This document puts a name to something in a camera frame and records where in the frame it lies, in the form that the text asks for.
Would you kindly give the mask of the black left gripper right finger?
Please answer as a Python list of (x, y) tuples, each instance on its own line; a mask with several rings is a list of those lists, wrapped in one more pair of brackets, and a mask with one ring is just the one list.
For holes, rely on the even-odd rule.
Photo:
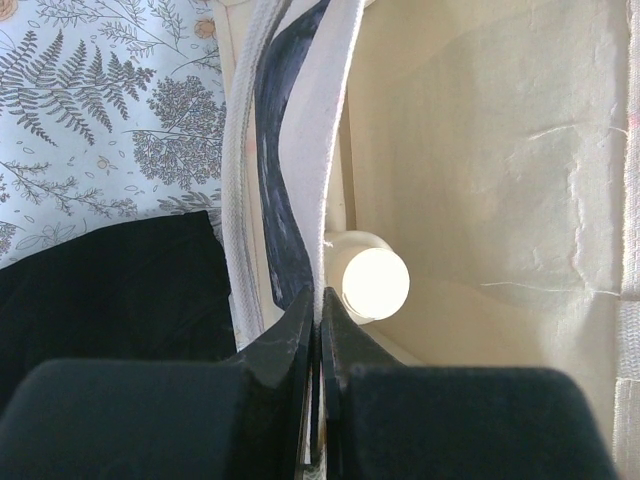
[(324, 293), (331, 479), (614, 479), (579, 387), (547, 368), (407, 366)]

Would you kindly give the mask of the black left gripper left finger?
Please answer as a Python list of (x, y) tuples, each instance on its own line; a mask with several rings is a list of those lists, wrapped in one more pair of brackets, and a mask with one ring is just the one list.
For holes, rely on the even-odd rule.
[(314, 296), (218, 363), (55, 360), (1, 420), (5, 479), (299, 479), (314, 459)]

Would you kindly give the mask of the cream cylindrical bottle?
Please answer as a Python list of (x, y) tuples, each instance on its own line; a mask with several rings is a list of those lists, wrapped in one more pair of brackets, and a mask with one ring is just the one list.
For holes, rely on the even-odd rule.
[(410, 275), (382, 238), (364, 231), (325, 234), (326, 284), (359, 325), (387, 319), (404, 305)]

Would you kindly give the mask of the beige canvas tote bag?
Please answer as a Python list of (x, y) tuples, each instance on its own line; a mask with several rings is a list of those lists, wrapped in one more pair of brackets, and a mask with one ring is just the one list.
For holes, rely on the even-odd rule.
[(392, 249), (411, 277), (399, 360), (551, 367), (639, 475), (639, 5), (635, 1), (217, 1), (228, 113), (222, 238), (241, 345), (281, 308), (284, 231), (318, 286)]

